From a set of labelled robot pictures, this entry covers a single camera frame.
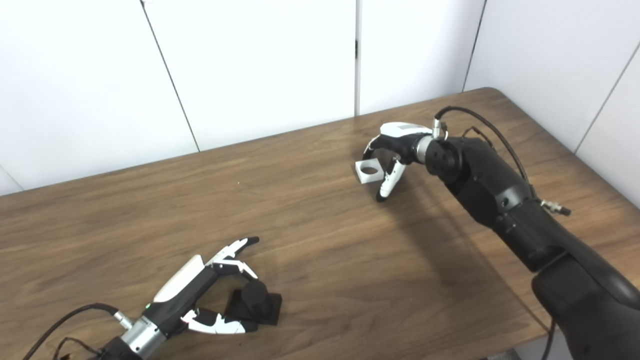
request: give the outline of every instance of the white wall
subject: white wall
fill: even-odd
[[[201,149],[353,116],[355,0],[145,8]]]
[[[139,2],[0,2],[0,164],[20,186],[195,151]]]
[[[359,114],[462,91],[483,6],[362,0]]]
[[[576,153],[640,208],[640,54],[626,71]]]
[[[640,1],[489,0],[465,90],[492,86],[575,151],[640,41]]]

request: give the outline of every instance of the black base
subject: black base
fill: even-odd
[[[265,325],[278,325],[280,317],[280,306],[282,305],[282,295],[268,293],[271,301],[271,311],[266,316],[257,316],[250,313],[248,306],[242,299],[242,290],[236,289],[231,294],[231,300],[225,311],[225,316],[231,316],[240,320],[249,320]]]

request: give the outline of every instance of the black cylinder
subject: black cylinder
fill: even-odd
[[[273,307],[267,286],[260,280],[248,282],[242,290],[242,300],[253,316],[265,317]]]

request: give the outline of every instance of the cable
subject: cable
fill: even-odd
[[[62,346],[69,340],[73,341],[74,343],[77,343],[80,346],[82,346],[85,350],[89,351],[93,355],[96,355],[98,357],[100,357],[100,355],[102,355],[101,352],[99,352],[98,350],[95,350],[91,346],[87,345],[82,340],[76,339],[76,338],[70,338],[70,337],[67,336],[66,338],[62,339],[60,344],[58,344],[58,347],[56,348],[56,352],[53,354],[53,360],[60,360],[60,358],[58,357],[58,356],[60,356],[60,350],[62,350]]]
[[[73,310],[72,312],[70,312],[69,314],[66,314],[65,316],[63,316],[60,320],[58,320],[55,324],[53,324],[49,328],[49,330],[47,330],[44,334],[42,334],[40,339],[38,339],[38,341],[36,341],[36,343],[33,344],[33,346],[31,347],[31,350],[29,350],[29,352],[22,358],[22,360],[29,360],[31,356],[33,356],[33,354],[36,352],[36,350],[38,350],[38,348],[42,345],[42,343],[49,337],[49,335],[51,335],[52,332],[54,332],[60,325],[62,325],[63,322],[69,320],[71,317],[79,313],[82,313],[83,311],[90,310],[90,309],[104,310],[104,311],[107,311],[109,314],[111,314],[111,316],[115,315],[115,313],[118,312],[118,309],[116,309],[115,307],[107,304],[101,304],[99,302],[95,304],[89,304],[89,305],[79,307]]]
[[[449,111],[461,111],[463,113],[468,113],[469,115],[480,120],[489,129],[491,129],[491,131],[493,131],[493,133],[496,134],[496,136],[498,136],[498,138],[500,139],[504,147],[507,149],[507,151],[513,158],[513,161],[516,163],[516,166],[518,167],[518,171],[520,171],[520,175],[522,176],[522,179],[524,179],[524,181],[526,181],[527,184],[529,184],[529,187],[531,188],[531,191],[534,197],[536,196],[535,190],[533,190],[533,186],[531,186],[531,183],[529,182],[529,177],[527,177],[527,172],[524,170],[524,166],[522,165],[520,158],[518,157],[518,155],[516,155],[516,152],[513,150],[513,148],[507,141],[507,139],[504,137],[504,135],[502,135],[502,133],[500,132],[500,130],[498,130],[497,127],[495,127],[491,122],[489,122],[489,120],[485,119],[475,111],[469,110],[467,108],[462,108],[460,106],[447,106],[446,108],[442,108],[440,111],[436,113],[436,115],[434,116],[434,119],[440,120],[442,118],[442,115],[448,113]]]
[[[545,351],[542,353],[541,360],[547,360],[549,357],[549,352],[551,351],[551,344],[554,342],[554,333],[556,332],[556,321],[551,320],[551,326],[549,327],[549,336],[547,338],[547,345],[545,346]]]
[[[462,136],[461,136],[461,137],[462,137],[462,138],[463,138],[463,137],[465,137],[465,136],[467,135],[467,133],[468,133],[469,131],[471,131],[471,130],[475,131],[475,132],[476,132],[476,134],[478,134],[478,135],[482,136],[482,137],[483,137],[483,139],[486,141],[486,143],[488,143],[488,144],[489,144],[489,146],[490,146],[492,149],[494,149],[494,150],[495,150],[495,148],[493,147],[493,143],[491,142],[491,140],[489,140],[489,138],[488,138],[488,137],[487,137],[487,136],[486,136],[482,131],[480,131],[480,129],[478,129],[478,128],[477,128],[477,127],[475,127],[475,126],[472,126],[472,127],[468,128],[467,130],[465,130],[465,132],[464,132],[464,133],[462,133]]]

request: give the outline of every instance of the hole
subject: hole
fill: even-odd
[[[363,173],[365,173],[367,175],[373,175],[373,174],[378,172],[378,169],[377,168],[372,168],[372,167],[363,167],[363,168],[360,168],[360,171],[362,171]]]

